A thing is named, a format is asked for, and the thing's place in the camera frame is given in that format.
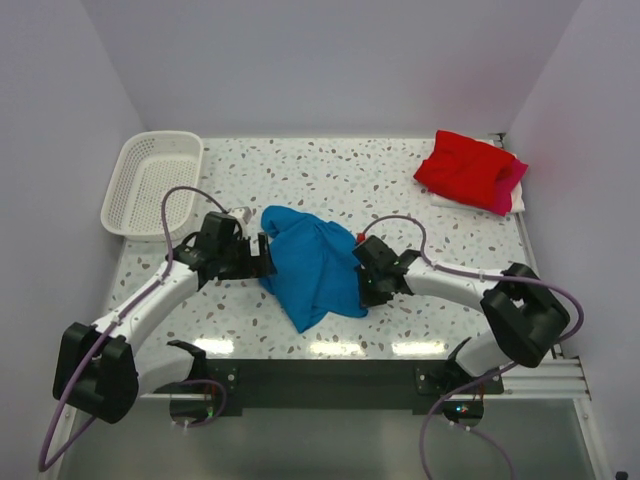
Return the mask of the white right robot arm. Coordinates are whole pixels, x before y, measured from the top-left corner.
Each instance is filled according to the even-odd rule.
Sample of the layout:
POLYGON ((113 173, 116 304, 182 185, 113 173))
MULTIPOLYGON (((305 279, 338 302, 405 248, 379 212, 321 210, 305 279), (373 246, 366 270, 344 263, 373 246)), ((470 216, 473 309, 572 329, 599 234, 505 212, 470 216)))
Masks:
POLYGON ((426 374, 442 393, 469 392, 482 376, 509 364, 537 367, 570 323, 552 289, 524 264, 488 272, 456 267, 429 261, 417 250, 398 255, 376 236, 357 243, 353 255, 360 263, 365 308, 404 294, 437 297, 484 314, 489 330, 463 340, 426 374))

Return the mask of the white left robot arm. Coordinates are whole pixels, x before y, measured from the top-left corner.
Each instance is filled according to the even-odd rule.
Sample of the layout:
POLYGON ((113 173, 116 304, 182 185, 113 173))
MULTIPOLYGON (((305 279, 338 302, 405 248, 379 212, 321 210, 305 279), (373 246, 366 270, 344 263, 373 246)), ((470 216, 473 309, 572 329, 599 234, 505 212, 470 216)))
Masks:
POLYGON ((180 304, 213 280, 246 280, 275 273, 268 238, 258 236, 251 253, 247 225, 252 212, 238 207, 208 213, 197 232, 177 244, 156 273, 120 307, 63 333, 53 396, 106 423, 119 422, 136 400, 170 384, 200 390, 209 378, 205 352, 171 340, 178 355, 155 363, 136 356, 146 339, 180 304))

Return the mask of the blue t shirt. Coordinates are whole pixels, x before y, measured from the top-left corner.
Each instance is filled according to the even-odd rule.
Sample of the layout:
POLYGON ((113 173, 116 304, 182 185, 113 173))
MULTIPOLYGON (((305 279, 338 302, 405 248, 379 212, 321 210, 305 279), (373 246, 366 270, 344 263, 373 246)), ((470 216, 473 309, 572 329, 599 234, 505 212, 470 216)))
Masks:
POLYGON ((276 272, 260 280, 300 334, 329 313, 364 318, 353 255, 355 237, 341 225, 284 206, 269 206, 261 228, 276 272))

